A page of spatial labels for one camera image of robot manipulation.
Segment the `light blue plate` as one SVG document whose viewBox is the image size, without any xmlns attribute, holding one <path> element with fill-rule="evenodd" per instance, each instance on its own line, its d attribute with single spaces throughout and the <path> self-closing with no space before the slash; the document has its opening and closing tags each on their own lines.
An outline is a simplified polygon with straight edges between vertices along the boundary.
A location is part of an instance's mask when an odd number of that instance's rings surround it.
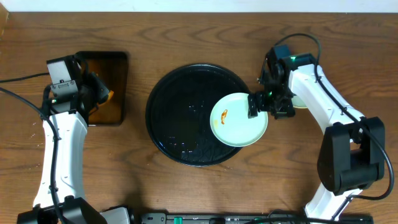
<svg viewBox="0 0 398 224">
<path fill-rule="evenodd" d="M 297 95 L 293 96 L 292 104 L 294 108 L 307 109 L 306 104 Z"/>
<path fill-rule="evenodd" d="M 247 93 L 232 93 L 224 96 L 213 107 L 210 127 L 215 137 L 233 147 L 244 147 L 255 143 L 265 133 L 268 114 L 259 112 L 250 118 Z"/>
</svg>

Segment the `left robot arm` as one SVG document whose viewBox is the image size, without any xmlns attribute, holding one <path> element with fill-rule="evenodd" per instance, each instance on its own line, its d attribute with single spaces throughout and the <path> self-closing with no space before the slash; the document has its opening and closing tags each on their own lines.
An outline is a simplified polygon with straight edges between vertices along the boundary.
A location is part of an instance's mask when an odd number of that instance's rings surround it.
<svg viewBox="0 0 398 224">
<path fill-rule="evenodd" d="M 125 206 L 95 210 L 85 199 L 83 146 L 93 109 L 113 92 L 89 70 L 81 52 L 47 61 L 52 79 L 38 109 L 45 133 L 40 187 L 18 223 L 130 223 Z"/>
</svg>

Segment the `light blue plate top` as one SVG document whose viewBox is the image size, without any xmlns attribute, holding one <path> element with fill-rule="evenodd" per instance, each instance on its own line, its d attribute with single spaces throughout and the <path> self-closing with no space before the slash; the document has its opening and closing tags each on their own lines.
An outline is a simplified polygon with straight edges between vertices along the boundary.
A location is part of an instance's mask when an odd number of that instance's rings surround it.
<svg viewBox="0 0 398 224">
<path fill-rule="evenodd" d="M 293 96 L 292 104 L 294 108 L 307 109 L 306 104 L 297 95 Z"/>
</svg>

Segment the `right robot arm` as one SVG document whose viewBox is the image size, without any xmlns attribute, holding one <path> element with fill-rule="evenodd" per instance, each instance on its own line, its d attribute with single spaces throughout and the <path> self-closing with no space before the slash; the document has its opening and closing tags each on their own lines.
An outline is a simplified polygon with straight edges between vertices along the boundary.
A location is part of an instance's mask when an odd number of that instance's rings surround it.
<svg viewBox="0 0 398 224">
<path fill-rule="evenodd" d="M 323 132 L 317 161 L 320 178 L 314 197 L 304 210 L 308 218 L 337 221 L 356 196 L 384 177 L 383 122 L 366 118 L 333 87 L 310 54 L 293 55 L 286 45 L 266 54 L 259 83 L 264 91 L 248 96 L 247 118 L 261 112 L 274 118 L 295 115 L 299 98 Z"/>
</svg>

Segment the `orange green scrub sponge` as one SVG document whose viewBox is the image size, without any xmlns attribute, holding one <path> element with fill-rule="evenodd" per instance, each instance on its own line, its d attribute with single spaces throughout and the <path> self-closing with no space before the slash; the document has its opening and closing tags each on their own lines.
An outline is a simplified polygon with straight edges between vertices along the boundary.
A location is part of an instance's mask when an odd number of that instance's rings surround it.
<svg viewBox="0 0 398 224">
<path fill-rule="evenodd" d="M 102 97 L 99 102 L 97 103 L 98 106 L 103 106 L 104 104 L 106 104 L 114 95 L 114 91 L 110 90 L 109 93 Z"/>
</svg>

